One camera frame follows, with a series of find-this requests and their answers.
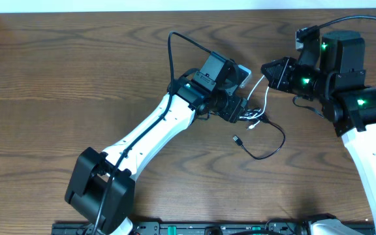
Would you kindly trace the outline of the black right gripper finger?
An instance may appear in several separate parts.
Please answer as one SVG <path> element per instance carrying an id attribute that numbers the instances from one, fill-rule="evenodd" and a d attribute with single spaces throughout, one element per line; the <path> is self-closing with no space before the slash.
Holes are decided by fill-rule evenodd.
<path id="1" fill-rule="evenodd" d="M 274 60 L 270 63 L 263 64 L 260 68 L 265 76 L 279 76 L 285 68 L 286 58 Z"/>
<path id="2" fill-rule="evenodd" d="M 265 75 L 265 78 L 268 81 L 268 87 L 272 89 L 278 89 L 280 82 L 281 82 L 281 76 L 280 75 Z"/>

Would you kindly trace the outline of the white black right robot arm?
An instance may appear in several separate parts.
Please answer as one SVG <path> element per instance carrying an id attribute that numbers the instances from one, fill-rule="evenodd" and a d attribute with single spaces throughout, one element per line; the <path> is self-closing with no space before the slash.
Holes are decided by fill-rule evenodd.
<path id="1" fill-rule="evenodd" d="M 298 59 L 263 64 L 261 73 L 270 88 L 321 103 L 318 115 L 333 124 L 356 166 L 376 232 L 376 87 L 365 85 L 365 40 L 356 31 L 316 31 L 298 43 Z"/>

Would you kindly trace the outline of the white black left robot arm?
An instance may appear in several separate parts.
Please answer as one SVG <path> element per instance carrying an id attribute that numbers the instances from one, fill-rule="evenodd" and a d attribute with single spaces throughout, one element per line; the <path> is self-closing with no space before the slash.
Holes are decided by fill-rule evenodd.
<path id="1" fill-rule="evenodd" d="M 154 111 L 127 136 L 101 152 L 77 158 L 65 201 L 93 224 L 96 234 L 129 234 L 135 183 L 148 163 L 198 116 L 214 113 L 230 123 L 247 100 L 236 95 L 252 77 L 249 69 L 212 52 L 201 69 L 172 79 Z"/>

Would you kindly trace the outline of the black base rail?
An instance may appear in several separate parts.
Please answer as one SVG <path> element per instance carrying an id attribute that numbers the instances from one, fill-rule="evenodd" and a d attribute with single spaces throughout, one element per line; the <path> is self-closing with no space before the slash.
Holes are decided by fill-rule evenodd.
<path id="1" fill-rule="evenodd" d="M 184 235 L 184 234 L 234 234 L 248 230 L 270 230 L 280 234 L 297 234 L 296 223 L 272 221 L 261 224 L 201 224 L 201 223 L 158 223 L 137 222 L 130 231 L 133 235 Z M 51 235 L 90 235 L 93 232 L 91 223 L 54 223 Z"/>

